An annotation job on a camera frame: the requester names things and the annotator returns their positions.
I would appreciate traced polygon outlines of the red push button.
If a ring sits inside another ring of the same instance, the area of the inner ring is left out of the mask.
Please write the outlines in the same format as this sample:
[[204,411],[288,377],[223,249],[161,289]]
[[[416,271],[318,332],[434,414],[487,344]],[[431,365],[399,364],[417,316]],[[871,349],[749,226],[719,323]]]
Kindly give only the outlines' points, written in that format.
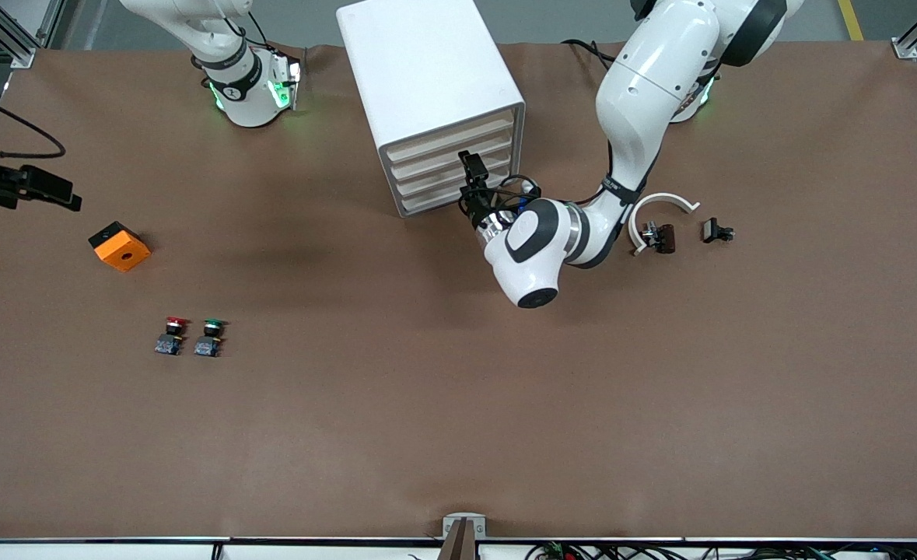
[[179,355],[185,341],[188,323],[184,318],[166,317],[164,331],[156,340],[155,352],[162,355]]

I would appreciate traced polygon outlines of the orange black button box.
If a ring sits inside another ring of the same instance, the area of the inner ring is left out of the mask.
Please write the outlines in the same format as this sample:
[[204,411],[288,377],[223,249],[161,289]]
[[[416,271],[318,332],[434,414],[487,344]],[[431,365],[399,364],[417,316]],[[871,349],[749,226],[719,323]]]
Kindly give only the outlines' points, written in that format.
[[134,269],[152,255],[149,246],[130,229],[114,221],[88,239],[96,257],[121,272]]

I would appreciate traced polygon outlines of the green push button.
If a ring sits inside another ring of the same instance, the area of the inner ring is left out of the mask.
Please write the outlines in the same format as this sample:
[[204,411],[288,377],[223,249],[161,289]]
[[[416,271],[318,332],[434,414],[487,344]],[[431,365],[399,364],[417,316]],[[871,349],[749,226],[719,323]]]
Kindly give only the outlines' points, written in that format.
[[201,357],[219,357],[226,322],[216,319],[206,319],[203,322],[202,334],[194,343],[194,354]]

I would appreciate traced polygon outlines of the white curved clamp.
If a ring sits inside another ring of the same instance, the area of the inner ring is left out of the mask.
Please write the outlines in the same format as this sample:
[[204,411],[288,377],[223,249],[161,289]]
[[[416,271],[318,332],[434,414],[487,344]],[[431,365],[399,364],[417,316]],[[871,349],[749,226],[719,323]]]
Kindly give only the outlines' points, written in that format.
[[669,194],[669,192],[658,192],[658,194],[643,195],[642,198],[640,198],[639,201],[633,205],[633,209],[628,216],[628,221],[626,221],[626,226],[628,227],[628,236],[633,246],[635,246],[635,249],[632,251],[632,255],[635,257],[649,248],[649,244],[646,243],[646,238],[642,237],[642,234],[639,232],[639,228],[637,227],[637,215],[639,215],[639,212],[642,210],[643,206],[660,202],[679,207],[679,209],[681,209],[682,212],[686,214],[696,212],[696,210],[701,206],[700,202],[691,202],[677,194]]

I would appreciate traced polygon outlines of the brown table cover sheet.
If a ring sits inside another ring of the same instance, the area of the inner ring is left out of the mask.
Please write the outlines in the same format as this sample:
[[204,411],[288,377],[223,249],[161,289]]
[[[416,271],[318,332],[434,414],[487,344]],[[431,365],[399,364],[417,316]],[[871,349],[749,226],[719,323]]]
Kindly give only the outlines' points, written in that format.
[[701,203],[642,213],[677,252],[623,236],[536,310],[457,209],[398,216],[343,49],[301,99],[241,130],[181,52],[12,75],[84,202],[0,208],[0,537],[917,538],[916,63],[729,68],[648,180]]

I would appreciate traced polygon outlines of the brown metal small component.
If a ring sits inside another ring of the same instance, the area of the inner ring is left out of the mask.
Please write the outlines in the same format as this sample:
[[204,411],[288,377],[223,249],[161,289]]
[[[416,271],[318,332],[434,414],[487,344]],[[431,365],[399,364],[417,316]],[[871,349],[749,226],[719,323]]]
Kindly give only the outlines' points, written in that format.
[[672,224],[658,226],[653,221],[648,221],[640,236],[646,248],[653,249],[660,254],[672,254],[676,251],[675,232]]

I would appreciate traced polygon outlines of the yellow floor tape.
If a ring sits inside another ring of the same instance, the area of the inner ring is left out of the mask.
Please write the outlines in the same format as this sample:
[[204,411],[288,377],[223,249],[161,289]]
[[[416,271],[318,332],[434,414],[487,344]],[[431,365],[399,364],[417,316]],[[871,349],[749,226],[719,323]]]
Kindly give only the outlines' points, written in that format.
[[845,24],[850,41],[863,41],[866,39],[864,38],[863,30],[861,30],[859,17],[857,17],[852,0],[836,0],[836,3],[838,3],[839,11],[841,11],[843,24]]

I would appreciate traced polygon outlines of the grey metal table bracket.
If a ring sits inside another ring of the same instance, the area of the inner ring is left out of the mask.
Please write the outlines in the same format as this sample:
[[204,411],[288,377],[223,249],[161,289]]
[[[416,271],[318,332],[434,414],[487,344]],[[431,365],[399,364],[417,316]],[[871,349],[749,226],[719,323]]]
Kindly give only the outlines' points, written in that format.
[[488,537],[487,518],[480,513],[449,513],[443,517],[443,539],[447,539],[452,526],[463,519],[470,524],[469,532],[474,535],[475,540],[483,540]]

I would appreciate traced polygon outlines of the brown wedge post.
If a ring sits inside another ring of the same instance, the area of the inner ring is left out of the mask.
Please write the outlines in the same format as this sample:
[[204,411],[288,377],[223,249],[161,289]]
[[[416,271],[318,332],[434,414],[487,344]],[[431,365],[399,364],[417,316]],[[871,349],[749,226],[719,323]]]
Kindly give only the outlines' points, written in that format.
[[454,524],[444,539],[436,560],[479,560],[478,545],[465,519]]

